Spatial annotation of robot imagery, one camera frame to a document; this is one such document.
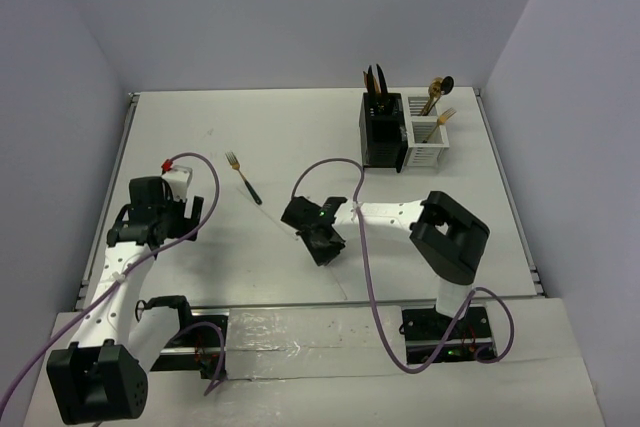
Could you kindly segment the gold fork green handle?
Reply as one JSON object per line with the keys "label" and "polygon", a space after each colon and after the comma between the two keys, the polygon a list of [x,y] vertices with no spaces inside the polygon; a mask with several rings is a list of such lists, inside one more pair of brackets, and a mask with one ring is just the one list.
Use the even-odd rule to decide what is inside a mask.
{"label": "gold fork green handle", "polygon": [[236,155],[231,152],[228,151],[225,153],[225,158],[227,159],[230,167],[238,173],[238,175],[240,176],[240,178],[242,179],[242,182],[244,183],[248,193],[250,194],[251,198],[253,199],[253,201],[257,204],[257,205],[262,205],[263,201],[261,199],[261,197],[259,196],[259,194],[257,193],[257,191],[255,190],[255,188],[253,187],[253,185],[249,182],[249,180],[247,179],[247,177],[244,175],[244,173],[241,170],[241,164],[239,162],[239,160],[237,159]]}

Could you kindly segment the black steak knife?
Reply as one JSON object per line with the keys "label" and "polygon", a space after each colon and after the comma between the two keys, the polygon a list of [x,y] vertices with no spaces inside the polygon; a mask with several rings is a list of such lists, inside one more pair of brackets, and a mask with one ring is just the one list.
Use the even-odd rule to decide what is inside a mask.
{"label": "black steak knife", "polygon": [[387,96],[388,87],[387,87],[386,78],[385,78],[383,69],[379,64],[376,65],[376,69],[377,69],[377,80],[381,89],[381,96]]}
{"label": "black steak knife", "polygon": [[374,96],[376,94],[375,76],[373,74],[372,66],[369,66],[366,73],[366,88],[370,96]]}

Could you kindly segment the white fork green handle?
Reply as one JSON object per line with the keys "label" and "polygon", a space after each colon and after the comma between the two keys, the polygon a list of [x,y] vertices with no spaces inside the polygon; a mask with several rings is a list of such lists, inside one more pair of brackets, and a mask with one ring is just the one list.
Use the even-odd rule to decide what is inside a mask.
{"label": "white fork green handle", "polygon": [[436,120],[436,124],[435,127],[431,130],[431,132],[425,137],[425,139],[423,140],[423,143],[428,143],[429,140],[438,132],[438,130],[444,126],[447,121],[449,119],[451,119],[455,114],[457,113],[457,110],[455,108],[448,108],[446,111],[444,111],[441,115],[438,116],[437,120]]}

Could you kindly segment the black spoon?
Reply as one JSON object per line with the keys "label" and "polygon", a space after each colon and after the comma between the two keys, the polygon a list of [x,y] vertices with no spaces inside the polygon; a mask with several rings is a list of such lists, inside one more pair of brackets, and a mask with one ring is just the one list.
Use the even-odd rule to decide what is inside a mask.
{"label": "black spoon", "polygon": [[427,116],[442,96],[448,95],[454,88],[455,81],[451,76],[436,77],[429,86],[429,97],[422,115]]}

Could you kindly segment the white chopstick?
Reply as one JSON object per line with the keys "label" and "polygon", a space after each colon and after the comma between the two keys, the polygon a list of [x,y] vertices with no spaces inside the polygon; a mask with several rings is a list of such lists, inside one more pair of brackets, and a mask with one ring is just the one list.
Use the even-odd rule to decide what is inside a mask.
{"label": "white chopstick", "polygon": [[273,217],[261,204],[258,204],[251,197],[248,197],[247,200],[254,205],[262,215],[264,215],[277,229],[279,229],[287,238],[293,240],[294,242],[298,242],[298,236],[291,231],[288,227],[286,227],[281,221],[277,220]]}
{"label": "white chopstick", "polygon": [[331,277],[331,279],[334,281],[335,285],[337,286],[337,288],[339,289],[339,292],[341,294],[341,298],[343,301],[348,301],[348,295],[346,294],[346,291],[344,290],[337,274],[335,273],[334,269],[331,267],[325,267],[324,271]]}

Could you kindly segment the gold spoon green handle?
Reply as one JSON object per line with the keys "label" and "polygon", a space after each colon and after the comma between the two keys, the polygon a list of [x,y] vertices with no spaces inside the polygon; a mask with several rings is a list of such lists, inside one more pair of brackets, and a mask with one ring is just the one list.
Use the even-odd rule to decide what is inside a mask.
{"label": "gold spoon green handle", "polygon": [[431,110],[433,109],[434,105],[441,98],[441,96],[442,96],[442,82],[443,82],[443,78],[442,77],[436,77],[431,82],[431,84],[429,86],[429,89],[428,89],[428,93],[429,93],[428,101],[426,102],[426,104],[424,105],[424,107],[421,110],[421,116],[427,116],[431,112]]}

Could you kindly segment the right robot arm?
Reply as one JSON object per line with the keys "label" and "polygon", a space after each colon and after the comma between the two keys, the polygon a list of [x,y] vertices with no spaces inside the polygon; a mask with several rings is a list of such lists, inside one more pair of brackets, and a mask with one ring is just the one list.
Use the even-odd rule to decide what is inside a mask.
{"label": "right robot arm", "polygon": [[433,191],[425,200],[401,203],[329,197],[321,205],[296,196],[281,221],[295,230],[318,266],[337,258],[349,239],[360,236],[361,228],[368,244],[374,238],[412,244],[439,278],[436,330],[455,338],[467,329],[470,319],[464,303],[490,229],[448,194]]}

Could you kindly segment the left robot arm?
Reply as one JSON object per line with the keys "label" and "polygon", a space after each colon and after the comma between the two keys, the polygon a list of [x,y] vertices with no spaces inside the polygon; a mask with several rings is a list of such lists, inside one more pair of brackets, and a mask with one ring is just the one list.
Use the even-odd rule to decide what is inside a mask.
{"label": "left robot arm", "polygon": [[129,183],[130,201],[108,231],[104,266],[92,302],[64,349],[52,351],[46,372],[67,425],[137,419],[148,397],[148,373],[164,345],[188,343],[196,322],[183,296],[151,299],[136,318],[144,280],[158,249],[193,241],[204,200],[187,197],[193,173],[170,168]]}

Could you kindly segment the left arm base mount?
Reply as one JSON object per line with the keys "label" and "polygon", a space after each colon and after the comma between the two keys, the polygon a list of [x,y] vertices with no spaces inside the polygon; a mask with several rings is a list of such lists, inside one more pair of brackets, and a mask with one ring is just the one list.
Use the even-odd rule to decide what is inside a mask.
{"label": "left arm base mount", "polygon": [[223,339],[226,339],[229,312],[216,309],[193,310],[185,296],[173,295],[138,300],[135,318],[140,322],[144,315],[160,307],[169,307],[175,311],[180,329],[192,325],[196,327],[189,332],[179,333],[176,339],[170,340],[151,370],[198,371],[202,379],[221,381],[226,375],[225,361],[220,360],[221,341],[216,331],[204,323],[216,325]]}

